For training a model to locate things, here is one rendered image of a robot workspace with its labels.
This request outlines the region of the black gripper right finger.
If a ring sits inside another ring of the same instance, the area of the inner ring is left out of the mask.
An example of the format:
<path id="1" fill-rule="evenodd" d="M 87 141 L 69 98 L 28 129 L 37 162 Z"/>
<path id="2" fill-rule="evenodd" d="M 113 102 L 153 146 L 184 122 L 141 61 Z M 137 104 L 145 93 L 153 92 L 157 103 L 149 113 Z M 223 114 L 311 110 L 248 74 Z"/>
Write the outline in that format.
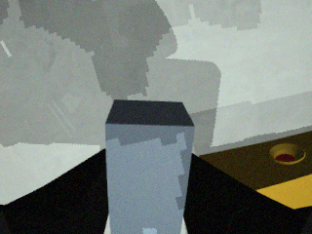
<path id="1" fill-rule="evenodd" d="M 188 234 L 312 234 L 312 206 L 284 206 L 195 153 L 183 219 Z"/>

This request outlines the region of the yellow block with round hole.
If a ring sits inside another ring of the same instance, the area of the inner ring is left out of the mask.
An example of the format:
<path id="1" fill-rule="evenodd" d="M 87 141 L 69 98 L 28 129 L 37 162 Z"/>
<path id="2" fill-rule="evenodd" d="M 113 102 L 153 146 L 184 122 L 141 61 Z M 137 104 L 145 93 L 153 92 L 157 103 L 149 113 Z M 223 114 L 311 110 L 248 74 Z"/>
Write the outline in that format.
<path id="1" fill-rule="evenodd" d="M 278 155 L 292 155 L 284 163 Z M 312 206 L 312 132 L 199 155 L 253 190 L 284 206 Z"/>

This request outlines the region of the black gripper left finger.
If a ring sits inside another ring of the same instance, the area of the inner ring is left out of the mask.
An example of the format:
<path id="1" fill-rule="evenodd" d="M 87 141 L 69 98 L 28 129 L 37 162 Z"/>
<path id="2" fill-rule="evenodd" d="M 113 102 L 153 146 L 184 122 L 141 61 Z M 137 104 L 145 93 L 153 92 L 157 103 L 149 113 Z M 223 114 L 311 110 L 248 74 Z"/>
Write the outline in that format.
<path id="1" fill-rule="evenodd" d="M 104 234 L 106 148 L 12 203 L 0 204 L 0 234 Z"/>

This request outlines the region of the red cylinder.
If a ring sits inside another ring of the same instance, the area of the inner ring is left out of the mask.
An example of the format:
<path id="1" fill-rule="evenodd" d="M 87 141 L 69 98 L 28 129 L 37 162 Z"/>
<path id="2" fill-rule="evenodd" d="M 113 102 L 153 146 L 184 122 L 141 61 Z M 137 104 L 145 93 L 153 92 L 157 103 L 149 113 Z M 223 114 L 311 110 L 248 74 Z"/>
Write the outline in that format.
<path id="1" fill-rule="evenodd" d="M 280 160 L 280 161 L 284 161 L 284 163 L 289 163 L 290 161 L 295 161 L 295 157 L 293 157 L 292 155 L 278 155 L 276 157 L 276 160 Z"/>

